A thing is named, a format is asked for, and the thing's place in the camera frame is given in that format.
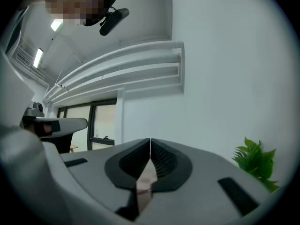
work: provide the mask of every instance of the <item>black window frame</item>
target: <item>black window frame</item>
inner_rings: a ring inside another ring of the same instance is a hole
[[[66,106],[66,107],[62,107],[62,108],[58,109],[57,118],[60,117],[61,112],[64,112],[64,118],[66,118],[68,109],[70,109],[70,108],[90,106],[89,121],[88,121],[88,132],[87,132],[88,150],[93,149],[92,143],[101,143],[101,144],[114,146],[114,140],[113,139],[103,139],[103,138],[94,137],[94,128],[95,128],[96,108],[98,106],[116,105],[116,104],[117,104],[117,99],[113,98],[113,99],[107,99],[107,100],[102,100],[102,101],[95,101],[95,102],[83,103],[83,104],[78,104],[78,105]]]

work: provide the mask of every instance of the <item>black rectangular strip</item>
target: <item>black rectangular strip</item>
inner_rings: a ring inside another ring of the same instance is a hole
[[[258,207],[259,204],[255,202],[232,178],[223,178],[219,180],[218,183],[243,216]]]
[[[86,163],[87,161],[88,160],[86,160],[85,158],[80,158],[80,159],[64,162],[64,164],[66,165],[66,167],[72,167],[82,163]]]

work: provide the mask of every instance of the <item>window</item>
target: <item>window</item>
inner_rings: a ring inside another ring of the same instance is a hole
[[[75,132],[72,145],[74,152],[98,150],[114,145],[117,99],[79,104],[58,110],[58,118],[85,118],[88,127]]]

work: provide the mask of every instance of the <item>ceiling pipe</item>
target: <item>ceiling pipe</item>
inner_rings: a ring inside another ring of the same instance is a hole
[[[121,56],[126,56],[130,55],[133,53],[140,53],[140,52],[145,52],[145,51],[152,51],[152,50],[159,50],[159,49],[175,49],[175,48],[183,48],[184,43],[182,41],[159,41],[159,42],[151,42],[151,43],[143,43],[143,44],[138,44],[134,46],[129,46],[125,47],[122,49],[118,49],[113,52],[109,52],[101,57],[98,57],[96,59],[93,59],[84,65],[78,67],[75,69],[73,72],[69,73],[67,76],[62,78],[58,84],[62,87],[63,83],[65,83],[68,79],[70,79],[72,76],[75,76],[88,68],[93,67],[94,65],[98,65],[102,62],[109,61],[111,59],[115,59]],[[50,96],[53,94],[53,92],[57,89],[57,86],[53,86],[47,94],[44,96],[43,100],[49,100],[46,99],[46,97]]]
[[[66,84],[64,86],[65,89],[60,89],[53,93],[48,99],[46,99],[46,102],[51,101],[53,98],[59,96],[60,94],[64,93],[65,91],[68,91],[80,84],[83,84],[87,81],[90,81],[94,78],[104,76],[109,73],[121,71],[128,68],[136,68],[146,65],[152,65],[152,64],[165,64],[165,63],[179,63],[181,61],[181,55],[180,54],[164,54],[159,56],[151,56],[148,58],[141,58],[136,60],[130,60],[125,62],[120,62],[117,64],[113,64],[107,67],[100,68],[96,71],[90,72],[86,75],[83,75],[76,80]]]

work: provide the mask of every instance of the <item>ceiling light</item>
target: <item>ceiling light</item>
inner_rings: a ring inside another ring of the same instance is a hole
[[[62,19],[55,19],[51,24],[51,28],[54,31],[56,31],[61,24],[62,24]]]
[[[38,49],[36,58],[34,59],[34,63],[33,63],[34,67],[38,68],[39,61],[41,60],[43,52],[44,51],[42,49],[40,49],[40,48]]]

